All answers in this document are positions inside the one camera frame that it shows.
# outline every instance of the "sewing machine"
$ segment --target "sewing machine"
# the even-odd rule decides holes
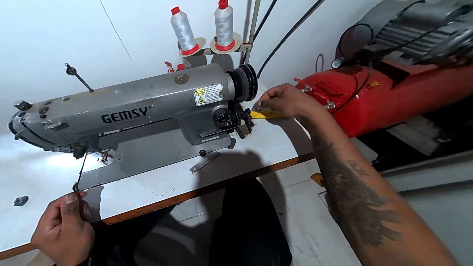
[[[243,139],[254,126],[240,106],[258,90],[249,64],[226,73],[210,64],[96,90],[86,86],[89,91],[35,104],[19,101],[9,123],[15,139],[45,151],[77,159],[98,154],[101,165],[82,173],[78,189],[232,148],[229,133]]]

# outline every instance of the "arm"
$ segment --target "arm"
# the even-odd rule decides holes
[[[332,208],[363,265],[458,265],[321,104],[290,84],[260,101],[309,131]]]

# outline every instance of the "tile floor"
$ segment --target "tile floor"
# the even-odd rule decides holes
[[[324,189],[310,179],[318,172],[317,163],[312,160],[258,178],[279,214],[293,255],[292,265],[359,266],[353,250],[319,195]],[[137,264],[207,265],[210,236],[215,220],[221,214],[224,193],[222,189],[177,205],[138,244],[135,250]],[[32,252],[36,253],[13,257],[8,259],[9,262],[0,261],[0,266],[51,266],[50,261],[37,259],[41,253]]]

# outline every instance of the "pressure gauge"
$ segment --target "pressure gauge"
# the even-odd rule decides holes
[[[341,58],[335,58],[335,60],[332,61],[332,68],[333,69],[337,69],[339,68],[343,61],[345,61],[345,58],[341,57]]]

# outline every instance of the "white thread spool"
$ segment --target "white thread spool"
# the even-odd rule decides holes
[[[179,7],[171,9],[171,12],[173,13],[171,17],[171,25],[173,26],[177,40],[181,45],[183,51],[182,54],[186,55],[186,51],[191,51],[193,49],[198,50],[199,47],[195,41],[187,15],[182,12]]]
[[[215,28],[217,30],[217,49],[219,46],[227,50],[233,48],[235,40],[233,38],[233,8],[228,5],[228,0],[220,0],[219,8],[214,13]]]

